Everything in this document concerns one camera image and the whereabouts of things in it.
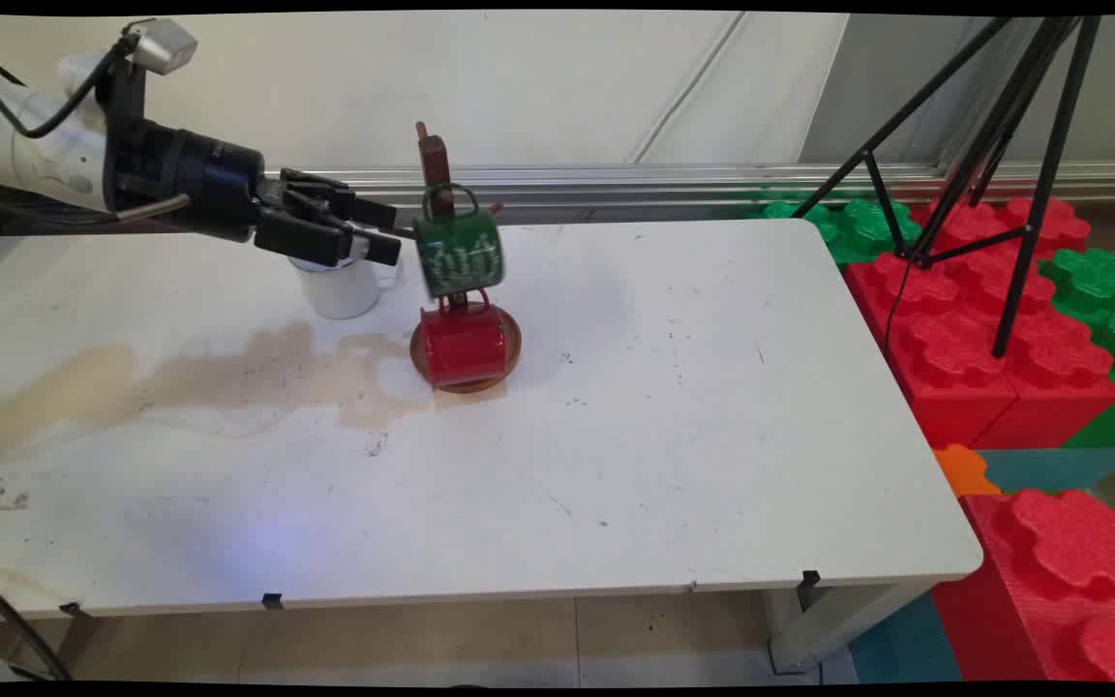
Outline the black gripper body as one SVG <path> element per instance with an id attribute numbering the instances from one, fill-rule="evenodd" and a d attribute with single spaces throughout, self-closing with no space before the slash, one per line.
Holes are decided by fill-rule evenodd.
<path id="1" fill-rule="evenodd" d="M 185 207 L 159 216 L 164 224 L 248 242 L 264 171 L 264 155 L 251 147 L 147 119 L 107 123 L 103 194 L 112 212 L 185 195 Z"/>

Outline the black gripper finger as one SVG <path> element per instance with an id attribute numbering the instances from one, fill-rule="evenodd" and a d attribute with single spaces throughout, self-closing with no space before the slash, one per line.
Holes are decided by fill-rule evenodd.
<path id="1" fill-rule="evenodd" d="M 279 181 L 282 207 L 295 217 L 331 226 L 359 224 L 389 230 L 397 225 L 397 209 L 359 197 L 346 182 L 288 167 L 280 170 Z"/>
<path id="2" fill-rule="evenodd" d="M 388 204 L 328 207 L 309 217 L 266 204 L 256 207 L 256 246 L 321 267 L 359 259 L 397 265 L 403 239 L 397 210 Z"/>

